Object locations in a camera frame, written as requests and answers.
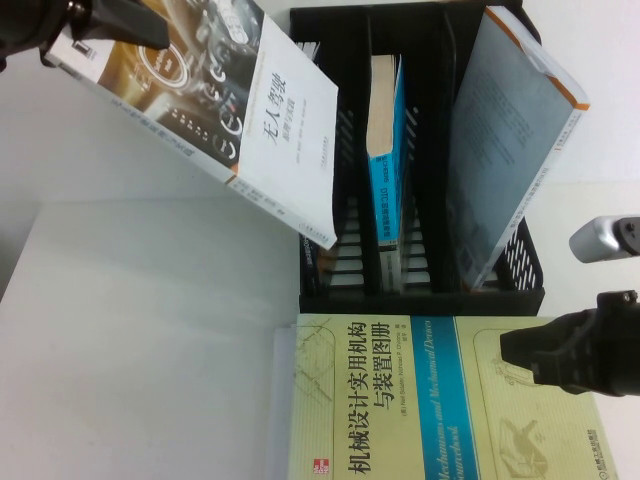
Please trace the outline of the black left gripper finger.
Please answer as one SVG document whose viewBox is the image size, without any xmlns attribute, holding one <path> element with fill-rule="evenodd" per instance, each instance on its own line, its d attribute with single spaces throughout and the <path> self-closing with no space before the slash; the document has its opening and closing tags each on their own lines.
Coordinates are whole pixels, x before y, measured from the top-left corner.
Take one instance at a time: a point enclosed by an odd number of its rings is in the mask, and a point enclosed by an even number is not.
<svg viewBox="0 0 640 480">
<path fill-rule="evenodd" d="M 152 49 L 170 46 L 168 23 L 142 1 L 94 1 L 93 37 Z"/>
</svg>

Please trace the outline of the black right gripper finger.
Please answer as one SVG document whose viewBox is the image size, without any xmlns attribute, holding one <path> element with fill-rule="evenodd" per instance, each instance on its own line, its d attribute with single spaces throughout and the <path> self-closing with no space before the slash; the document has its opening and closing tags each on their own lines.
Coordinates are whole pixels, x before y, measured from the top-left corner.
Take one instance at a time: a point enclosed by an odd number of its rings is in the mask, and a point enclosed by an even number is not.
<svg viewBox="0 0 640 480">
<path fill-rule="evenodd" d="M 532 372 L 537 384 L 562 389 L 597 389 L 599 380 L 591 356 L 578 350 L 536 352 Z"/>
<path fill-rule="evenodd" d="M 580 369 L 583 352 L 597 323 L 593 312 L 562 315 L 535 327 L 500 336 L 501 358 L 532 373 L 561 373 Z"/>
</svg>

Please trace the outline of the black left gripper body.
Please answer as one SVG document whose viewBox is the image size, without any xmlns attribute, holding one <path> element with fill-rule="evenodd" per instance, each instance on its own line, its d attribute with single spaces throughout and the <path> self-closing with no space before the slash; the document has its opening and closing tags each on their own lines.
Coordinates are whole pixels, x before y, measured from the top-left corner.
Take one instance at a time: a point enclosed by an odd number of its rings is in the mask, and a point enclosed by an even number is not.
<svg viewBox="0 0 640 480">
<path fill-rule="evenodd" d="M 38 1 L 37 39 L 55 39 L 65 26 L 70 26 L 76 40 L 107 39 L 104 23 L 107 1 Z"/>
</svg>

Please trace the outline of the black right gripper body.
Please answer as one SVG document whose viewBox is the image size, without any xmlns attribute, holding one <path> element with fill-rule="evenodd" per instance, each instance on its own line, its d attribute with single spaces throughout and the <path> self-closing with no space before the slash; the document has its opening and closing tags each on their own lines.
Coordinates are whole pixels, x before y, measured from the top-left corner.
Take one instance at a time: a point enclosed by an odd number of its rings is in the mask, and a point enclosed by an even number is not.
<svg viewBox="0 0 640 480">
<path fill-rule="evenodd" d="M 597 295 L 594 391 L 639 395 L 639 296 L 635 290 Z"/>
</svg>

